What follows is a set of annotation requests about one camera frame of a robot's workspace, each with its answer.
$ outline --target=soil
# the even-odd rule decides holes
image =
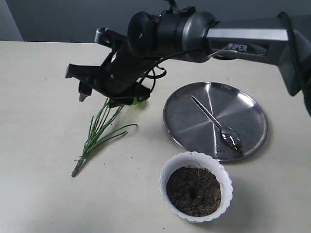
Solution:
[[[214,174],[203,168],[176,170],[170,176],[166,190],[172,204],[190,216],[210,215],[221,202],[219,182]]]

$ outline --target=robotic arm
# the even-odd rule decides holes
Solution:
[[[110,107],[131,105],[150,97],[154,86],[143,86],[145,78],[165,76],[161,62],[203,63],[214,57],[278,66],[288,93],[295,96],[302,90],[311,115],[311,16],[289,19],[282,12],[275,18],[219,22],[209,12],[179,10],[174,0],[168,2],[169,10],[159,16],[135,14],[127,36],[107,28],[96,31],[95,42],[112,51],[101,66],[69,64],[66,78],[80,81],[80,101],[95,89],[110,97]],[[164,72],[149,75],[155,67]]]

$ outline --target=spoon handle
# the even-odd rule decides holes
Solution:
[[[211,119],[211,121],[213,121],[213,123],[216,125],[216,127],[219,129],[219,131],[221,131],[222,125],[213,116],[213,114],[210,113],[209,110],[207,110],[206,107],[204,107],[203,104],[194,95],[191,95],[191,98],[196,103],[196,105],[208,116],[208,118]]]

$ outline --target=table surface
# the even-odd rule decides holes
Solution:
[[[109,143],[72,178],[89,121],[105,97],[78,101],[68,63],[99,65],[109,50],[97,44],[0,42],[0,232],[121,233],[310,232],[310,129],[302,95],[290,97],[278,69],[241,60],[204,64],[166,61],[142,108],[119,121],[138,129]],[[163,126],[169,95],[192,82],[232,85],[253,97],[269,123],[256,156],[225,165],[233,200],[219,219],[188,224],[165,205],[159,176],[183,152]]]

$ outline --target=hole in soil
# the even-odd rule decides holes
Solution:
[[[190,195],[192,200],[194,200],[196,198],[196,191],[194,188],[189,189],[189,195]]]

